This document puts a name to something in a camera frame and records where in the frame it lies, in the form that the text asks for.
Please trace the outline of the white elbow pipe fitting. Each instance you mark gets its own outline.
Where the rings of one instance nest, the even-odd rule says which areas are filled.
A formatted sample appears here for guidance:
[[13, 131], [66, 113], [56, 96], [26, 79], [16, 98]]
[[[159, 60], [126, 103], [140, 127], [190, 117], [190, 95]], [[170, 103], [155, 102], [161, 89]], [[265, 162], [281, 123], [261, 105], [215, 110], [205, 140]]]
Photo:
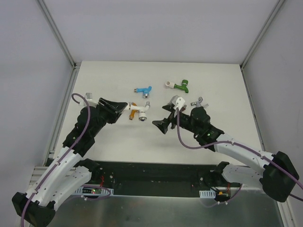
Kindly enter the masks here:
[[137, 109], [136, 109], [136, 106], [135, 105], [133, 105], [133, 103], [128, 103], [127, 105], [126, 105], [126, 107], [124, 108], [124, 111], [136, 111]]

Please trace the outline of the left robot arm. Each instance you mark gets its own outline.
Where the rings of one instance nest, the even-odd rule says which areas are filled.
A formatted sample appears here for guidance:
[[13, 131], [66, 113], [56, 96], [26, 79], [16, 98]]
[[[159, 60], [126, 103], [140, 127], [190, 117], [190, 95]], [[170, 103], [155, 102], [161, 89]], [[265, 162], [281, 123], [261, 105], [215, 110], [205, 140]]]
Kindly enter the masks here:
[[83, 157], [95, 143], [96, 135], [106, 124], [114, 124], [122, 115], [127, 102], [112, 102], [103, 98], [94, 102], [86, 96], [73, 93], [83, 105], [77, 122], [66, 136], [62, 148], [40, 178], [25, 193], [17, 192], [12, 203], [25, 222], [35, 227], [46, 227], [58, 208], [85, 183], [95, 184], [100, 179], [99, 166]]

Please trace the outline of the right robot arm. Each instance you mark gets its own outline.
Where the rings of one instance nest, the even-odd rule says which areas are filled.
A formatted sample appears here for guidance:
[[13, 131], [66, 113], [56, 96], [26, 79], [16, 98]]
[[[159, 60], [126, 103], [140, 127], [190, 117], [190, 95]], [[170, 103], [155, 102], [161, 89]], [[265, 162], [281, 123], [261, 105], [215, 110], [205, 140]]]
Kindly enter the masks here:
[[221, 162], [219, 171], [213, 174], [217, 186], [222, 187], [227, 183], [251, 185], [262, 189], [270, 198], [285, 202], [299, 183], [299, 175], [287, 154], [281, 151], [273, 154], [240, 144], [211, 124], [204, 107], [193, 108], [189, 115], [182, 113], [173, 104], [167, 104], [163, 109], [170, 112], [168, 118], [152, 121], [163, 134], [169, 128], [185, 129], [193, 133], [199, 144], [198, 149], [206, 148], [227, 155], [245, 165]]

